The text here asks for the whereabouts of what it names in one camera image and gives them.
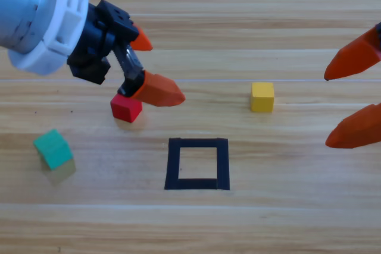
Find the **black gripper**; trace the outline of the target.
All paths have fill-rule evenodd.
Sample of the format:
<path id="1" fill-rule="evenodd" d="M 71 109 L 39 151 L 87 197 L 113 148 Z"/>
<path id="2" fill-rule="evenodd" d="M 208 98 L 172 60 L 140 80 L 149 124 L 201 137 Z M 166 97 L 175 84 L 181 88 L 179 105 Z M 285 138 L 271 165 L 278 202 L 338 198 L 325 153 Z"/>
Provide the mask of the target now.
<path id="1" fill-rule="evenodd" d="M 102 84 L 110 69 L 107 56 L 111 51 L 151 51 L 151 41 L 145 32 L 135 26 L 130 15 L 106 0 L 89 4 L 80 39 L 68 57 L 67 64 L 73 76 Z M 185 95 L 169 78 L 142 70 L 135 79 L 125 78 L 118 94 L 153 106 L 177 106 Z"/>

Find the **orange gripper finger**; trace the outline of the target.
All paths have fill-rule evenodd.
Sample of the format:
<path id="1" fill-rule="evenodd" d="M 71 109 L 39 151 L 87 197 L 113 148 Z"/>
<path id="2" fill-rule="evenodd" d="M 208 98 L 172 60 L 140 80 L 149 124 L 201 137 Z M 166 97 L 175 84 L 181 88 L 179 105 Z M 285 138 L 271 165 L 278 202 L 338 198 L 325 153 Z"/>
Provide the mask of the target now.
<path id="1" fill-rule="evenodd" d="M 326 146 L 353 149 L 380 142 L 380 104 L 368 105 L 343 119 L 326 139 Z"/>
<path id="2" fill-rule="evenodd" d="M 380 62 L 380 23 L 341 48 L 324 72 L 326 81 L 362 73 Z"/>

